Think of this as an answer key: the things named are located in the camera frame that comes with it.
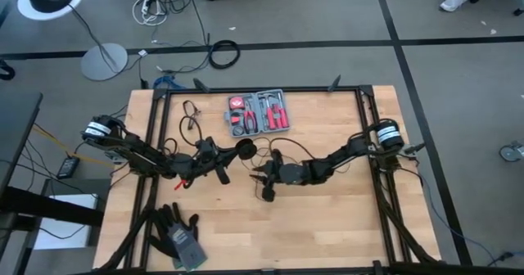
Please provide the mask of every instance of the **wooden table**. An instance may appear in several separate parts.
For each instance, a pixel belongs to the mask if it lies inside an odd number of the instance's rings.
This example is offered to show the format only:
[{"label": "wooden table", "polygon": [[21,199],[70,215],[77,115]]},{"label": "wooden table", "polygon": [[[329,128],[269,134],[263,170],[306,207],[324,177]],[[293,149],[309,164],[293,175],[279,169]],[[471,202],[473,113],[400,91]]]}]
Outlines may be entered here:
[{"label": "wooden table", "polygon": [[[409,142],[395,89],[392,86],[373,88],[380,117],[396,120],[404,140]],[[173,95],[166,138],[175,138],[180,151],[194,152],[178,132],[178,122],[183,116],[182,102],[191,100],[202,110],[198,122],[204,137],[213,137],[221,147],[233,147],[237,139],[228,135],[224,122],[228,95]],[[140,90],[133,91],[129,99],[125,124],[142,139],[147,132],[151,96],[152,91]],[[288,92],[286,100],[291,130],[264,136],[292,138],[315,156],[324,157],[346,143],[351,134],[361,131],[355,95],[346,92]],[[162,106],[159,104],[156,115],[153,146],[158,143]],[[197,139],[195,130],[184,131],[184,134]],[[267,147],[263,139],[255,144]],[[310,159],[292,143],[275,142],[274,146],[295,160]],[[257,165],[260,158],[254,158],[254,162]],[[406,169],[416,170],[413,162],[401,160],[401,164]],[[126,174],[126,170],[118,172],[113,181]],[[273,203],[255,197],[255,194],[260,196],[261,187],[255,192],[255,183],[239,159],[232,162],[227,172],[231,178],[229,185],[221,185],[212,173],[198,178],[188,190],[174,191],[179,178],[160,179],[157,207],[176,201],[186,219],[191,214],[201,216],[198,224],[200,243],[208,260],[199,270],[362,267],[370,266],[375,259],[387,264],[366,158],[352,161],[347,172],[335,174],[322,185],[278,184]],[[138,178],[129,176],[111,189],[94,267],[101,266],[110,258],[129,229],[137,181]],[[395,181],[406,227],[430,255],[439,258],[420,181],[404,171],[395,172]],[[399,249],[396,239],[395,243],[395,248]],[[134,257],[136,265],[141,244],[142,237],[139,237]],[[172,260],[151,248],[147,270],[173,270]]]}]

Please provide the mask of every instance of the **white shoe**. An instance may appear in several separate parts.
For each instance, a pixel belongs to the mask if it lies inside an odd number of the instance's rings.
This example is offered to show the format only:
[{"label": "white shoe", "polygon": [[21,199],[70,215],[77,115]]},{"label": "white shoe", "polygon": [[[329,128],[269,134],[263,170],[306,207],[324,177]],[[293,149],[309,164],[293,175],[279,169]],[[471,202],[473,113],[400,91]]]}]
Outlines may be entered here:
[{"label": "white shoe", "polygon": [[443,10],[446,10],[447,12],[453,12],[457,10],[466,1],[467,0],[445,0],[440,5],[440,8],[442,8]]}]

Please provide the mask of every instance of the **black desk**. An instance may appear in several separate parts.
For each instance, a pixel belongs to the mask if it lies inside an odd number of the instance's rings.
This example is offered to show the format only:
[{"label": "black desk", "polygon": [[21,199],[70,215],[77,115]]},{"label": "black desk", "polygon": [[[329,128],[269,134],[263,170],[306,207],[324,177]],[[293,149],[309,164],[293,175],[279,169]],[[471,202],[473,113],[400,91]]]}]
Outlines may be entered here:
[{"label": "black desk", "polygon": [[8,186],[41,101],[39,92],[0,90],[0,258],[11,232],[33,231],[39,225],[39,217],[96,227],[102,225],[103,211]]}]

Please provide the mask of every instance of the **gray tool case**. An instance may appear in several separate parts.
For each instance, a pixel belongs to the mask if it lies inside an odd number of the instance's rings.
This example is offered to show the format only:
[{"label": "gray tool case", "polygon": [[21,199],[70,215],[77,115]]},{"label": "gray tool case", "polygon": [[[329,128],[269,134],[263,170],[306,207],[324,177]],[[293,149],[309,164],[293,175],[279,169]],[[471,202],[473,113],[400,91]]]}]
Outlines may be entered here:
[{"label": "gray tool case", "polygon": [[[269,107],[273,112],[274,128],[270,126],[271,119],[268,117],[266,101],[269,102]],[[260,133],[276,133],[287,131],[291,127],[284,92],[281,89],[233,95],[228,97],[226,103],[228,111],[224,112],[224,118],[228,122],[231,137],[240,138]],[[251,124],[252,121],[249,118],[246,122],[248,110],[254,114],[255,126]]]}]

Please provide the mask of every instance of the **yellow cable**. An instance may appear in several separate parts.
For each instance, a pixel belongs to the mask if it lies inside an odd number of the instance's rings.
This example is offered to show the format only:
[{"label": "yellow cable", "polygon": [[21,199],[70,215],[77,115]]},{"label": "yellow cable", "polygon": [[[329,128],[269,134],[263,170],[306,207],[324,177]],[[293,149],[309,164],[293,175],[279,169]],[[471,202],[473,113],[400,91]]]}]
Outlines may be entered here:
[{"label": "yellow cable", "polygon": [[58,139],[53,137],[51,134],[48,134],[48,133],[44,132],[43,130],[41,130],[37,126],[33,126],[32,129],[35,132],[40,133],[42,136],[44,136],[46,138],[49,138],[51,141],[53,141],[55,144],[57,144],[60,148],[62,148],[69,156],[75,156],[75,157],[78,157],[79,159],[87,161],[87,162],[92,162],[92,163],[99,164],[99,165],[105,165],[105,166],[107,166],[107,167],[109,167],[111,169],[113,169],[115,167],[114,165],[106,163],[105,161],[95,160],[95,159],[93,159],[91,157],[82,156],[80,154],[76,154],[76,153],[72,152],[66,145],[64,145],[62,142],[58,141]]}]

